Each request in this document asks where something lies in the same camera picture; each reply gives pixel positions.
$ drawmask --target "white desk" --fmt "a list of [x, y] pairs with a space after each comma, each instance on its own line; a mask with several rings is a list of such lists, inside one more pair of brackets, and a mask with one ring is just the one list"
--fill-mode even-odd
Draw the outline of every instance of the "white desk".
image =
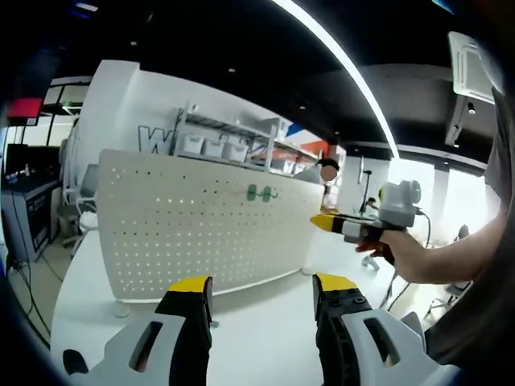
[[[372, 307], [378, 307], [393, 267], [380, 259], [381, 270], [361, 265], [361, 255], [343, 237], [320, 231], [307, 266], [346, 276], [360, 287]], [[315, 345], [312, 279], [288, 277], [215, 296], [208, 384], [314, 386], [322, 384]], [[90, 232], [75, 255], [57, 298], [51, 332], [51, 356], [63, 369], [62, 353], [78, 350], [89, 368], [101, 361], [105, 343], [124, 325], [154, 305], [129, 305], [127, 318], [113, 316], [111, 293], [97, 232]]]

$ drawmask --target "white storage box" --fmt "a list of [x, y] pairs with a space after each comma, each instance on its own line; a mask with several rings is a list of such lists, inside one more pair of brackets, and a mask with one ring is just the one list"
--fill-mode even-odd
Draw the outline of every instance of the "white storage box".
[[304, 171], [306, 170], [306, 165], [304, 165], [303, 163], [295, 163], [295, 167], [294, 167], [294, 174], [297, 174], [297, 173], [300, 173], [301, 171]]
[[292, 173], [294, 164], [295, 161], [289, 159], [273, 159], [271, 166], [273, 169], [280, 170], [284, 173]]
[[202, 154], [209, 157], [221, 158], [224, 151], [224, 143], [219, 139], [204, 139]]
[[235, 145], [233, 143], [226, 142], [222, 157], [230, 161], [245, 162], [247, 151], [249, 151], [249, 147], [247, 145]]
[[259, 124], [259, 128], [267, 134], [272, 132], [273, 126], [277, 127], [276, 139], [279, 141], [284, 141], [286, 139], [286, 135], [288, 134], [288, 125], [282, 118], [277, 117], [264, 119]]
[[178, 150], [186, 153], [200, 154], [203, 142], [204, 138], [200, 135], [183, 133], [180, 136]]

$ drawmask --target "pegboard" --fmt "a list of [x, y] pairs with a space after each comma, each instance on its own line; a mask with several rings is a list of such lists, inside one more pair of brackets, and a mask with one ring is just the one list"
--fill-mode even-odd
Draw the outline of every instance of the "pegboard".
[[[250, 184], [272, 188], [247, 200]], [[104, 150], [97, 207], [115, 298], [160, 299], [186, 277], [237, 289], [303, 267], [323, 187], [188, 158]]]

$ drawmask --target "human hand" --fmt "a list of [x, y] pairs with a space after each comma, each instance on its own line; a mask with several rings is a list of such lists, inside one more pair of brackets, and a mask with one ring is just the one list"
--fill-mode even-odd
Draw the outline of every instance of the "human hand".
[[413, 281], [425, 264], [426, 249], [403, 231], [385, 230], [379, 241], [361, 241], [356, 251], [373, 251], [371, 257], [384, 257], [408, 281]]

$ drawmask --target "air conditioner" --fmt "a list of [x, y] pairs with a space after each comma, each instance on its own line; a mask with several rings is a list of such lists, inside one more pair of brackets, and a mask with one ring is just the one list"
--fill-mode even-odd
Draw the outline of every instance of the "air conditioner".
[[449, 32], [449, 44], [454, 92], [493, 104], [492, 82], [484, 71], [476, 41], [458, 32]]

